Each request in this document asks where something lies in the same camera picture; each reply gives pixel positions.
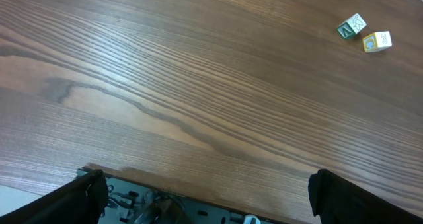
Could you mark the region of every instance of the brown wooden surface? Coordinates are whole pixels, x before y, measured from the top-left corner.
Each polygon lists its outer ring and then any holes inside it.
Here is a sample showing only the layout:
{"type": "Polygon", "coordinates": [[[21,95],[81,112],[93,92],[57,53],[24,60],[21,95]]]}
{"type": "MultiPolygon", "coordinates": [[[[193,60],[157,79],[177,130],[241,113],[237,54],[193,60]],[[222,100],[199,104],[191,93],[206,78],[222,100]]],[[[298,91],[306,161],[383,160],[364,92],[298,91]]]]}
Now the brown wooden surface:
{"type": "Polygon", "coordinates": [[[88,165],[318,223],[327,168],[423,216],[422,105],[420,0],[0,0],[0,184],[38,194],[88,165]]]}

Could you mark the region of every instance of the wooden table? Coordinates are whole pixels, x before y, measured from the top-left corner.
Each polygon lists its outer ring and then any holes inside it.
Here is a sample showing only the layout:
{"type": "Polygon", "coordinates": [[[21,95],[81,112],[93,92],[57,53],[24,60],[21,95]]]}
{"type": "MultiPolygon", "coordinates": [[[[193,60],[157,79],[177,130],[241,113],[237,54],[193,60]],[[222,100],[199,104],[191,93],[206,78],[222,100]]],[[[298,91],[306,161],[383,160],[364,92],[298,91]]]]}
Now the wooden table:
{"type": "Polygon", "coordinates": [[[422,107],[421,0],[0,0],[2,185],[101,167],[318,223],[327,168],[423,216],[422,107]],[[384,30],[393,47],[364,53],[384,30]]]}

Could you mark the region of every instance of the wood grain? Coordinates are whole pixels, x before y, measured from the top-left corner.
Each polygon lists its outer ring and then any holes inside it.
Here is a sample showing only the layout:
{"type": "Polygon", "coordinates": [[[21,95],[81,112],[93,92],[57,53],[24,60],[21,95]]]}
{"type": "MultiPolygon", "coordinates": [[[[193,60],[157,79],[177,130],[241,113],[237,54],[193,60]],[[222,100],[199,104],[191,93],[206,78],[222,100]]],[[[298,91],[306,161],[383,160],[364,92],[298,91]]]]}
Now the wood grain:
{"type": "Polygon", "coordinates": [[[99,165],[318,223],[327,168],[423,216],[420,0],[0,0],[0,184],[99,165]],[[359,13],[366,54],[336,26],[359,13]]]}

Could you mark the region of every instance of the wooden cube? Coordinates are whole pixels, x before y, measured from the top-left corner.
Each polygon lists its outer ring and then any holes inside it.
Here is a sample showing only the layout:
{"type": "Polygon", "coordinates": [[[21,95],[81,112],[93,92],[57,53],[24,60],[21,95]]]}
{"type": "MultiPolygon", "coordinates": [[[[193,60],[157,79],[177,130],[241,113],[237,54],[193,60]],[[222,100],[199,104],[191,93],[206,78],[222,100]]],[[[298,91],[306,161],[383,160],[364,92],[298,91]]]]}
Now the wooden cube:
{"type": "Polygon", "coordinates": [[[338,26],[338,32],[343,39],[349,39],[363,30],[366,25],[363,18],[356,13],[338,26]]]}
{"type": "Polygon", "coordinates": [[[389,32],[375,32],[363,38],[365,52],[378,52],[392,46],[389,32]]]}

